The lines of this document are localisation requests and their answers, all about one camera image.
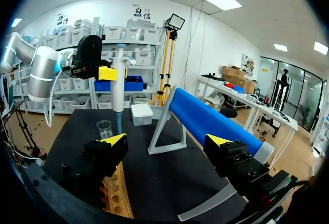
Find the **ceiling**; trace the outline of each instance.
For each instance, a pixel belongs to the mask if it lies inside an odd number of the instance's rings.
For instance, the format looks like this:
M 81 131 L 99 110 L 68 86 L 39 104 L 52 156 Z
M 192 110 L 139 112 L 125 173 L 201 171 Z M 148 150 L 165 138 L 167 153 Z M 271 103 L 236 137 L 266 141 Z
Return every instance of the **ceiling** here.
M 19 31 L 41 14 L 78 0 L 26 0 L 16 17 L 23 18 Z M 201 9 L 203 0 L 171 0 Z M 227 24 L 250 40 L 261 52 L 275 53 L 318 68 L 329 67 L 328 56 L 313 50 L 314 41 L 327 42 L 313 12 L 304 0 L 237 0 L 243 7 L 222 11 L 205 1 L 203 12 Z M 274 43 L 285 45 L 278 51 Z

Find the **glass wall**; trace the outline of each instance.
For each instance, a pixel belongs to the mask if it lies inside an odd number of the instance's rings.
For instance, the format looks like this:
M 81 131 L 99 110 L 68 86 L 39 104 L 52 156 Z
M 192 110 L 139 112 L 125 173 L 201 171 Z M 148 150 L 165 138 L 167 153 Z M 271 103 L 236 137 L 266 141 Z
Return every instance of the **glass wall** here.
M 281 79 L 284 69 L 288 70 L 287 76 L 290 87 L 282 112 L 294 118 L 299 125 L 310 132 L 317 121 L 316 117 L 320 110 L 322 79 L 299 67 L 261 57 L 258 75 L 258 88 L 261 89 L 260 98 L 265 98 L 270 93 L 272 103 L 272 98 L 274 98 L 272 95 L 273 83 L 277 79 Z M 283 89 L 281 102 L 284 101 L 285 90 L 286 88 Z

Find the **table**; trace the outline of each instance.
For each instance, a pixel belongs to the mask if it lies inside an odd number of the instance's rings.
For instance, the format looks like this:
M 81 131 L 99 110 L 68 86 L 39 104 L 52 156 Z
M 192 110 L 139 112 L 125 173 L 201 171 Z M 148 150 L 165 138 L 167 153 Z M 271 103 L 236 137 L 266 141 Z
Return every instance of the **table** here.
M 258 114 L 259 114 L 260 111 L 263 114 L 261 115 L 261 117 L 259 119 L 259 122 L 257 123 L 257 126 L 254 130 L 257 130 L 259 124 L 261 123 L 263 115 L 269 116 L 270 118 L 278 121 L 280 124 L 285 125 L 290 129 L 289 135 L 286 137 L 284 143 L 282 144 L 282 146 L 280 147 L 280 149 L 278 150 L 278 152 L 276 153 L 276 155 L 274 156 L 274 158 L 272 160 L 271 166 L 273 166 L 276 163 L 276 161 L 280 158 L 280 156 L 282 155 L 284 150 L 287 148 L 287 146 L 290 143 L 291 139 L 293 138 L 295 132 L 298 131 L 298 123 L 297 123 L 296 120 L 294 120 L 292 117 L 289 117 L 288 115 L 286 115 L 285 117 L 287 117 L 290 122 L 286 121 L 285 119 L 282 118 L 282 116 L 280 115 L 279 112 L 274 110 L 273 107 L 258 105 L 258 109 L 256 111 L 256 114 L 255 114 L 252 122 L 251 122 L 251 126 L 247 130 L 248 132 L 253 133 L 252 132 L 252 127 L 255 124 L 256 118 L 258 117 Z
M 117 133 L 116 114 L 111 109 L 75 110 L 64 124 L 43 166 L 52 179 L 62 178 L 61 163 L 73 160 L 83 144 L 99 139 L 96 123 L 107 119 Z M 124 177 L 135 219 L 179 221 L 184 213 L 223 189 L 228 181 L 220 178 L 206 155 L 187 136 L 187 148 L 163 154 L 149 155 L 147 148 L 157 121 L 152 125 L 134 126 L 131 110 L 122 114 L 122 130 L 127 133 L 129 152 L 123 159 Z M 171 117 L 165 124 L 159 145 L 180 141 L 177 120 Z M 237 217 L 246 201 L 238 194 L 191 220 L 202 223 L 227 223 Z
M 255 113 L 258 109 L 258 105 L 256 103 L 254 103 L 251 100 L 248 100 L 242 94 L 234 93 L 232 91 L 232 89 L 221 85 L 220 82 L 217 81 L 217 80 L 208 79 L 208 78 L 201 77 L 201 76 L 197 78 L 197 85 L 196 85 L 195 91 L 194 91 L 194 96 L 195 97 L 198 93 L 200 83 L 206 85 L 203 96 L 202 96 L 202 100 L 204 99 L 204 95 L 206 93 L 207 87 L 211 87 L 211 88 L 214 88 L 214 89 L 218 90 L 219 92 L 221 92 L 223 94 L 226 94 L 229 97 L 234 98 L 234 99 L 238 100 L 239 102 L 245 103 L 247 106 L 251 107 L 251 110 L 250 110 L 250 113 L 249 113 L 249 116 L 248 116 L 248 119 L 247 119 L 246 123 L 244 125 L 240 124 L 243 127 L 244 130 L 249 130 L 250 129 L 252 117 L 255 115 Z

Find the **cardboard box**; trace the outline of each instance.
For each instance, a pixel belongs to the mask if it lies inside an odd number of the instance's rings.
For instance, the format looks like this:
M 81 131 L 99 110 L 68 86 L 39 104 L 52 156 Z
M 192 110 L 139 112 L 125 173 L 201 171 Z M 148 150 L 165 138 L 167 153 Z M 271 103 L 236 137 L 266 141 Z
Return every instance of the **cardboard box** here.
M 243 71 L 239 71 L 228 66 L 222 66 L 222 74 L 238 78 L 243 78 L 245 76 L 245 73 Z
M 244 93 L 253 94 L 256 83 L 245 78 L 237 78 L 233 76 L 223 75 L 223 78 L 233 85 L 239 86 L 245 90 Z

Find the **white wall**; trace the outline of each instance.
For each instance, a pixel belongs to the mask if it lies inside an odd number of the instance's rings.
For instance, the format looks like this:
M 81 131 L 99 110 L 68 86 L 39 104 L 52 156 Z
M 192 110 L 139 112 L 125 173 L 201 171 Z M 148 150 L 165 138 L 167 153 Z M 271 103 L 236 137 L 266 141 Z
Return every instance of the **white wall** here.
M 298 66 L 300 68 L 303 68 L 317 76 L 319 76 L 322 79 L 327 79 L 327 75 L 326 75 L 326 70 L 327 69 L 319 69 L 317 67 L 314 67 L 311 63 L 307 64 L 305 62 L 301 62 L 301 61 L 297 61 L 295 59 L 291 59 L 291 58 L 287 58 L 287 57 L 283 57 L 274 53 L 261 53 L 261 56 L 263 57 L 268 57 L 271 59 L 275 59 L 278 61 L 282 61 L 282 62 L 286 62 L 286 63 L 290 63 L 292 65 Z
M 47 12 L 20 33 L 40 36 L 41 32 L 46 33 L 47 29 L 52 32 L 54 19 L 60 12 L 68 15 L 69 25 L 80 18 L 92 21 L 94 17 L 100 17 L 100 24 L 105 26 L 126 26 L 127 20 L 132 18 L 132 4 L 150 7 L 154 11 L 156 26 L 161 26 L 163 20 L 169 18 L 172 13 L 186 19 L 176 41 L 172 84 L 180 85 L 182 82 L 188 54 L 190 26 L 193 34 L 196 24 L 187 66 L 187 91 L 194 91 L 196 77 L 200 74 L 218 73 L 219 67 L 224 65 L 240 66 L 243 53 L 254 59 L 253 79 L 257 79 L 260 51 L 253 44 L 227 25 L 198 10 L 193 9 L 192 21 L 190 21 L 190 7 L 168 0 L 82 0 Z

